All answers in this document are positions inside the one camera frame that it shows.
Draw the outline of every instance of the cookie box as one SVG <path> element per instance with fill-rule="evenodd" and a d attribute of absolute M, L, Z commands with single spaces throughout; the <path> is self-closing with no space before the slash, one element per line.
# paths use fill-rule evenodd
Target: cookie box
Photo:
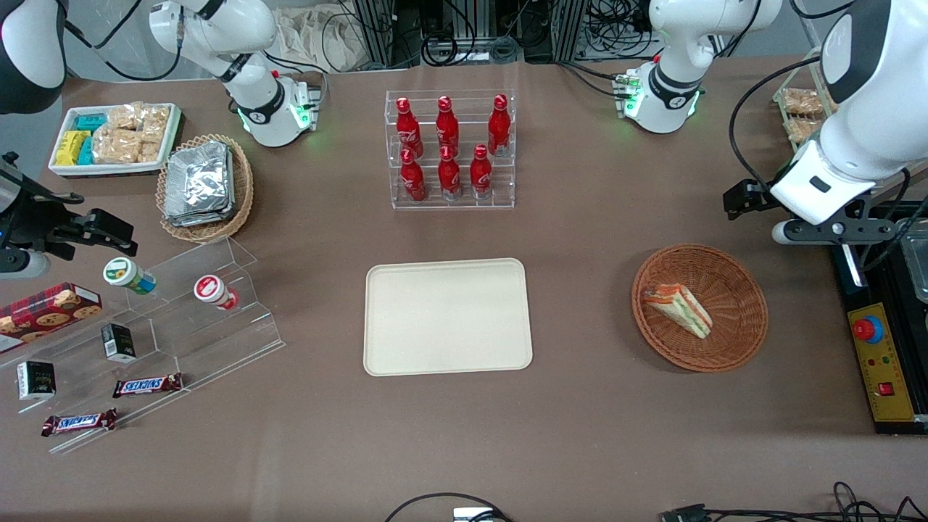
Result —
<path fill-rule="evenodd" d="M 103 311 L 100 295 L 62 282 L 0 308 L 0 353 Z"/>

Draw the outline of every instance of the wicker basket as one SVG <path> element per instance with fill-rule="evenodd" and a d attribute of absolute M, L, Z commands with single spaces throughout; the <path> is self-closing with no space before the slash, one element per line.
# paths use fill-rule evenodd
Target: wicker basket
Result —
<path fill-rule="evenodd" d="M 232 176 L 235 179 L 235 201 L 238 210 L 232 219 L 228 221 L 206 223 L 194 227 L 175 227 L 162 218 L 161 227 L 179 240 L 204 243 L 220 236 L 231 236 L 238 232 L 238 229 L 245 224 L 245 221 L 248 219 L 248 214 L 251 212 L 251 203 L 254 200 L 254 179 L 251 176 L 251 165 L 248 163 L 248 158 L 245 157 L 245 152 L 242 151 L 241 147 L 234 139 L 226 136 L 208 134 L 185 141 L 180 144 L 177 149 L 199 147 L 213 139 L 222 141 L 232 150 Z M 167 164 L 163 166 L 158 173 L 158 190 L 155 192 L 155 204 L 158 205 L 158 210 L 160 210 L 162 214 L 164 214 L 164 184 L 166 177 Z"/>
<path fill-rule="evenodd" d="M 705 339 L 687 332 L 645 304 L 645 290 L 656 284 L 682 283 L 713 320 Z M 767 302 L 760 287 L 738 261 L 699 244 L 664 248 L 641 265 L 632 284 L 635 322 L 648 344 L 681 368 L 727 372 L 744 365 L 767 337 Z"/>

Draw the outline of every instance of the yellow control box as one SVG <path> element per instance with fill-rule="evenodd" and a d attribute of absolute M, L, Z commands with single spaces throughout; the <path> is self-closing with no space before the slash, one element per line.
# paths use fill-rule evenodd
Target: yellow control box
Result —
<path fill-rule="evenodd" d="M 878 423 L 912 422 L 915 412 L 883 303 L 849 312 L 847 320 L 854 333 L 857 363 L 864 377 L 873 420 Z"/>

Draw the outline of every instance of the table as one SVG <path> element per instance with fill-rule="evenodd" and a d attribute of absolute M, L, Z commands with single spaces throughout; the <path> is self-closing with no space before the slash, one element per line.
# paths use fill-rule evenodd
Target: table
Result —
<path fill-rule="evenodd" d="M 39 426 L 0 397 L 0 517 L 48 520 L 382 520 L 415 495 L 482 496 L 522 522 L 653 520 L 695 502 L 718 509 L 832 507 L 846 480 L 862 499 L 924 503 L 928 438 L 872 434 L 828 255 L 769 236 L 782 214 L 728 222 L 722 193 L 745 173 L 728 115 L 790 60 L 721 59 L 679 132 L 619 121 L 604 96 L 554 66 L 343 74 L 319 131 L 276 150 L 226 112 L 219 82 L 69 81 L 65 107 L 172 101 L 185 138 L 242 144 L 256 178 L 237 236 L 287 347 L 70 455 L 45 454 Z M 627 63 L 608 64 L 622 71 Z M 386 89 L 515 86 L 519 180 L 512 211 L 397 213 L 383 154 Z M 790 156 L 769 85 L 743 110 L 740 143 L 762 172 Z M 135 224 L 138 262 L 191 245 L 158 225 L 152 177 L 52 189 Z M 632 278 L 655 250 L 721 248 L 763 288 L 770 333 L 747 366 L 682 372 L 641 338 Z M 113 256 L 79 247 L 5 301 L 59 281 L 104 288 Z M 526 268 L 535 359 L 518 372 L 374 378 L 361 365 L 365 275 L 382 263 L 512 256 Z M 426 502 L 397 520 L 450 520 Z"/>

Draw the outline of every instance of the coca-cola bottle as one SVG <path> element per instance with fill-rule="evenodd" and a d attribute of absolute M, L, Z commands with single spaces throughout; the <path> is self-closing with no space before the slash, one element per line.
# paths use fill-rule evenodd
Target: coca-cola bottle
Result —
<path fill-rule="evenodd" d="M 447 145 L 439 149 L 442 161 L 438 163 L 438 181 L 442 184 L 442 197 L 452 202 L 461 197 L 461 169 Z"/>
<path fill-rule="evenodd" d="M 421 158 L 425 148 L 422 146 L 419 120 L 409 109 L 409 99 L 397 98 L 396 110 L 399 112 L 396 117 L 396 133 L 400 135 L 400 143 L 403 145 L 403 149 L 412 150 L 416 155 L 416 159 Z"/>
<path fill-rule="evenodd" d="M 478 200 L 488 199 L 493 195 L 490 186 L 490 173 L 493 165 L 486 158 L 486 145 L 481 143 L 473 148 L 473 161 L 470 162 L 470 193 Z"/>
<path fill-rule="evenodd" d="M 458 117 L 451 111 L 451 98 L 442 96 L 438 98 L 438 118 L 435 119 L 438 128 L 438 146 L 451 149 L 452 157 L 458 156 Z"/>
<path fill-rule="evenodd" d="M 403 178 L 403 187 L 406 188 L 406 193 L 409 194 L 409 197 L 412 198 L 414 202 L 425 201 L 429 193 L 425 189 L 422 167 L 416 163 L 413 151 L 403 149 L 403 151 L 400 152 L 400 159 L 403 161 L 403 166 L 400 167 L 400 177 Z"/>
<path fill-rule="evenodd" d="M 512 120 L 509 118 L 507 107 L 509 100 L 506 95 L 497 94 L 493 98 L 493 114 L 490 115 L 490 139 L 487 141 L 490 154 L 502 158 L 509 156 L 509 127 Z"/>

